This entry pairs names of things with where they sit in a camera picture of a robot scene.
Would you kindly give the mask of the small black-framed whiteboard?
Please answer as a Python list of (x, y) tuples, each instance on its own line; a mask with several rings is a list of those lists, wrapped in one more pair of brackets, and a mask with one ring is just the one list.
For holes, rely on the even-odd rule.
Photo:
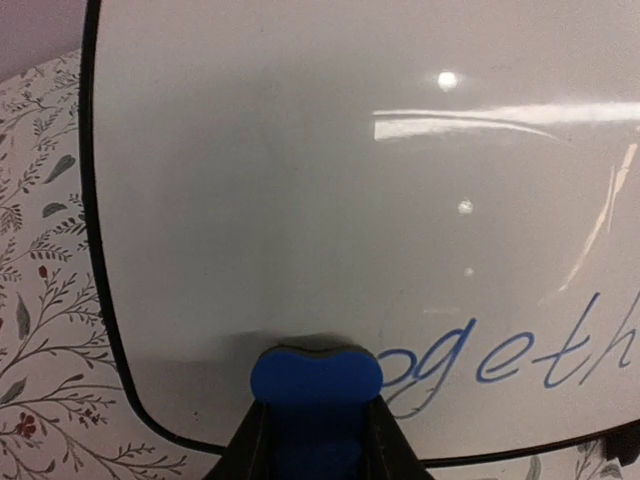
[(91, 1), (81, 183), (125, 395), (220, 454), (358, 345), (433, 466), (639, 424), (635, 1)]

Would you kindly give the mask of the blue whiteboard eraser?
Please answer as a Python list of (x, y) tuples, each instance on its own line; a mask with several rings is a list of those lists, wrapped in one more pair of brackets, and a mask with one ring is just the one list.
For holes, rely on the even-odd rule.
[(358, 477), (366, 407), (382, 387), (370, 352), (274, 347), (255, 363), (250, 387), (269, 412), (275, 479)]

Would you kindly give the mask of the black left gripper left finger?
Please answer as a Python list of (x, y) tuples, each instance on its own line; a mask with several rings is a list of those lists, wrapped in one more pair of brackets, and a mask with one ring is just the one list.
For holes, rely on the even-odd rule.
[(269, 479), (271, 437), (270, 410), (255, 400), (229, 445), (203, 480)]

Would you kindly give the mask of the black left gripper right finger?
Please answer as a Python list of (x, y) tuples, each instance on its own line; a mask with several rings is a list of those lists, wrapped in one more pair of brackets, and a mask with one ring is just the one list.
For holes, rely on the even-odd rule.
[(380, 395), (367, 406), (367, 478), (434, 480)]

